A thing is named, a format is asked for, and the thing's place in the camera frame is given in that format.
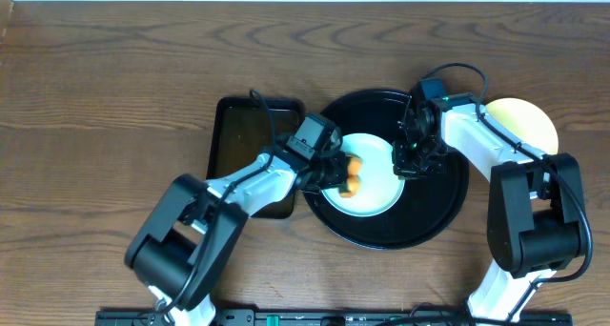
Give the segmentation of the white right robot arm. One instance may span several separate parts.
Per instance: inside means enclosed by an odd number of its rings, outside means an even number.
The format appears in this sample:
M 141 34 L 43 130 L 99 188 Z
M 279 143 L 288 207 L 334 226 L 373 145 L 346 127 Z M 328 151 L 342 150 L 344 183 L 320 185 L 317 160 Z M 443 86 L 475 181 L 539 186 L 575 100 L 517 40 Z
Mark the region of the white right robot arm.
M 579 164 L 523 141 L 470 93 L 410 97 L 394 144 L 397 175 L 443 173 L 464 156 L 489 183 L 487 243 L 493 258 L 466 306 L 472 323 L 508 325 L 543 285 L 580 278 L 593 250 Z

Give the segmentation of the light green plate ketchup streaks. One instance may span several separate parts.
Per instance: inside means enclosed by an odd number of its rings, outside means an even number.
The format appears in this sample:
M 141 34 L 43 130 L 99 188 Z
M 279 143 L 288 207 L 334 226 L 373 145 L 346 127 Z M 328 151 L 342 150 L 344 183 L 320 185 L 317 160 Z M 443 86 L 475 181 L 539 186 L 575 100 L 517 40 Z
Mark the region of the light green plate ketchup streaks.
M 389 210 L 402 195 L 405 185 L 394 173 L 392 146 L 372 134 L 352 133 L 343 136 L 341 150 L 362 162 L 356 174 L 359 188 L 350 197 L 342 196 L 339 188 L 326 189 L 322 191 L 324 198 L 350 216 L 370 217 Z

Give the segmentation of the yellow plate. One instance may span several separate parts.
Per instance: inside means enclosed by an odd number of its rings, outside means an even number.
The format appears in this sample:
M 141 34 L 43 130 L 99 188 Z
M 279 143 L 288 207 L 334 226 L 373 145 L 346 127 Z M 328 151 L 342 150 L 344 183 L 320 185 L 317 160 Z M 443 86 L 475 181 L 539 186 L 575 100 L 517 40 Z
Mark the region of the yellow plate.
M 505 129 L 530 146 L 548 154 L 559 151 L 559 137 L 550 117 L 531 102 L 501 98 L 486 105 L 487 112 Z

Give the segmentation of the orange green scrub sponge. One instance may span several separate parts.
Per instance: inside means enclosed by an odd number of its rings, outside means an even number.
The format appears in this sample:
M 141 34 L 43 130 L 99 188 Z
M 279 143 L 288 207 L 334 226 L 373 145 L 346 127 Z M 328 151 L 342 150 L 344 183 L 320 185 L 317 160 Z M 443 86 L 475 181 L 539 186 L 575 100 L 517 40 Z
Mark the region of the orange green scrub sponge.
M 349 156 L 348 159 L 346 181 L 338 188 L 339 195 L 343 198 L 355 196 L 361 187 L 358 173 L 362 168 L 362 160 L 357 156 Z

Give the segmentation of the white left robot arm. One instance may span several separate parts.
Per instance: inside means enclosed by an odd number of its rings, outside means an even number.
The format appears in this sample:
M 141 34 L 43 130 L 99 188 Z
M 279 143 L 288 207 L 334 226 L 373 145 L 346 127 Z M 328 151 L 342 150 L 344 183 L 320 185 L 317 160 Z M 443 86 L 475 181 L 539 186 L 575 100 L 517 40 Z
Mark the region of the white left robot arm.
M 125 264 L 157 297 L 170 325 L 208 325 L 217 284 L 249 218 L 293 190 L 334 188 L 348 175 L 338 136 L 289 136 L 235 173 L 201 181 L 178 176 L 125 253 Z

